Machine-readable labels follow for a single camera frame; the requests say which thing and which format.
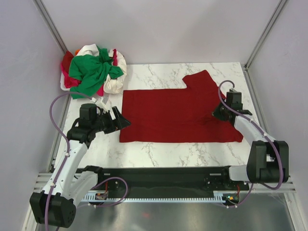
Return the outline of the dark red t shirt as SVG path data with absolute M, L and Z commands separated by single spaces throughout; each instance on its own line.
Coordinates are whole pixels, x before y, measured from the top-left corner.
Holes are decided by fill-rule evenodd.
M 218 86 L 204 70 L 187 75 L 184 89 L 125 90 L 122 115 L 131 125 L 119 141 L 160 143 L 242 142 L 230 122 L 215 118 Z

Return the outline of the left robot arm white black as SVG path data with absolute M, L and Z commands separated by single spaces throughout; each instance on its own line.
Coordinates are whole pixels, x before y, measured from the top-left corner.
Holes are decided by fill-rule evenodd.
M 96 134 L 109 134 L 130 126 L 117 107 L 105 111 L 93 103 L 82 104 L 77 118 L 67 132 L 67 150 L 59 165 L 43 187 L 34 192 L 30 205 L 37 223 L 55 227 L 69 228 L 76 216 L 76 210 L 84 196 L 93 188 L 105 185 L 101 167 L 89 166 L 74 181 L 74 176 L 83 156 L 88 151 Z

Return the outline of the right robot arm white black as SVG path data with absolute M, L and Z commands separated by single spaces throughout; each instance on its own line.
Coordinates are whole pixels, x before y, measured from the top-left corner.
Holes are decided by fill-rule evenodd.
M 229 122 L 250 145 L 247 164 L 229 167 L 229 173 L 220 177 L 221 186 L 232 189 L 238 181 L 250 183 L 277 183 L 289 179 L 289 146 L 268 135 L 254 120 L 249 110 L 243 109 L 242 94 L 229 90 L 212 115 Z

